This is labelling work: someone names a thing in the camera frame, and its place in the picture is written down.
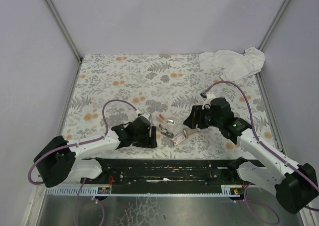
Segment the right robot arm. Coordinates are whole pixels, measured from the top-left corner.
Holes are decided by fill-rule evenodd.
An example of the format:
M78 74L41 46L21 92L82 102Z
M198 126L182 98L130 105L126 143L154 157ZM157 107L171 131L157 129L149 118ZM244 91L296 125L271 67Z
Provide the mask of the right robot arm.
M225 138L252 154L263 167L238 158L234 170L243 181L274 195L287 212L298 213L319 195L315 169L308 163L300 165L263 143L251 124L234 116L224 98L214 98L209 104L193 106L183 124L191 129L215 127Z

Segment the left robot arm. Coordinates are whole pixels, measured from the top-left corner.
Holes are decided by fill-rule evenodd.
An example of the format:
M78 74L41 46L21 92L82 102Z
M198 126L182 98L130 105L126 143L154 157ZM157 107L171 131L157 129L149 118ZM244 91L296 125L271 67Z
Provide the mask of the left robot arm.
M102 167L92 158L94 154L129 146L156 148L156 131L140 115L133 122L111 127L106 135L97 138L67 141L57 136L34 158L32 168L38 170L42 184L48 188L81 178L95 179L102 173Z

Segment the red white staple box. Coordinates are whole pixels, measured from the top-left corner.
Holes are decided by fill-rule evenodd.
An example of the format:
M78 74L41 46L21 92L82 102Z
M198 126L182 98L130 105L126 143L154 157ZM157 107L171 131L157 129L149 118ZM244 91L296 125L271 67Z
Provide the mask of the red white staple box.
M172 140L174 146L176 146L176 145L180 144L181 142L183 142L184 140L186 140L186 136L183 133L180 133L180 134L174 136L171 140Z

